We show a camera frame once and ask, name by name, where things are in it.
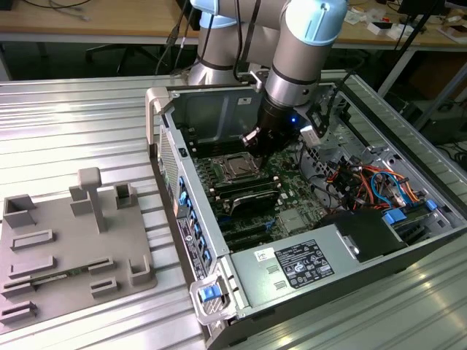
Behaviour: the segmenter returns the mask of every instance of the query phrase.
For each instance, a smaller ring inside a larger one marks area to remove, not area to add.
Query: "power supply label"
[[[314,239],[278,250],[275,255],[289,284],[295,289],[334,275]]]

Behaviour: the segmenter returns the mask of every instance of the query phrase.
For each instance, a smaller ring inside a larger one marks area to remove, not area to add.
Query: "green circuit board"
[[[301,175],[294,151],[274,154],[262,169],[247,152],[193,161],[219,227],[233,251],[306,232],[326,215]],[[232,187],[236,192],[230,197]],[[246,212],[232,214],[232,198],[256,193],[274,193],[274,202],[258,210],[259,201]]]

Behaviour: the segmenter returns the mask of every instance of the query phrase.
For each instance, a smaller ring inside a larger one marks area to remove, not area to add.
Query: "office chair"
[[[86,50],[86,62],[92,63],[93,62],[93,54],[99,53],[101,51],[108,51],[108,50],[116,50],[116,49],[125,49],[123,52],[122,59],[117,67],[117,74],[122,74],[123,67],[125,66],[126,61],[129,57],[133,56],[135,53],[139,53],[147,58],[149,58],[152,62],[156,63],[159,61],[159,57],[157,55],[153,55],[151,52],[148,52],[143,48],[144,45],[141,44],[107,44],[98,47],[93,47],[92,49]]]

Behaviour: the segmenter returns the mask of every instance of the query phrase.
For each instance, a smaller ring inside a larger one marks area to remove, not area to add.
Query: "desk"
[[[180,9],[175,0],[92,0],[82,6],[85,14],[92,18],[85,22],[51,9],[33,7],[17,0],[12,11],[0,12],[0,42],[89,42],[109,44],[164,44]],[[385,5],[370,0],[360,7],[364,9],[383,8],[387,16],[398,22],[399,15]],[[412,46],[391,71],[379,89],[385,95],[393,85],[415,52],[426,51],[467,51],[467,45],[459,45],[446,38],[436,29],[427,25],[428,30],[419,34]],[[188,31],[187,44],[197,44],[198,33]],[[351,26],[344,23],[335,48],[364,50],[393,50],[395,41],[386,36],[376,36],[363,23]],[[8,75],[1,64],[0,81]]]
[[[92,0],[82,8],[88,22],[17,0],[12,11],[0,11],[0,42],[165,44],[180,15],[175,0]],[[190,28],[185,43],[197,44],[197,36]],[[8,80],[4,67],[0,53],[0,81]]]

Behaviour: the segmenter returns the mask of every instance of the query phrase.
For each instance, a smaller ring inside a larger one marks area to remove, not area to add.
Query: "robotic arm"
[[[190,71],[190,85],[235,82],[232,69],[239,44],[235,1],[191,0],[203,14],[199,63]],[[244,41],[241,60],[271,67],[258,121],[242,141],[254,156],[267,160],[297,134],[294,108],[311,98],[344,22],[347,1],[238,1]]]

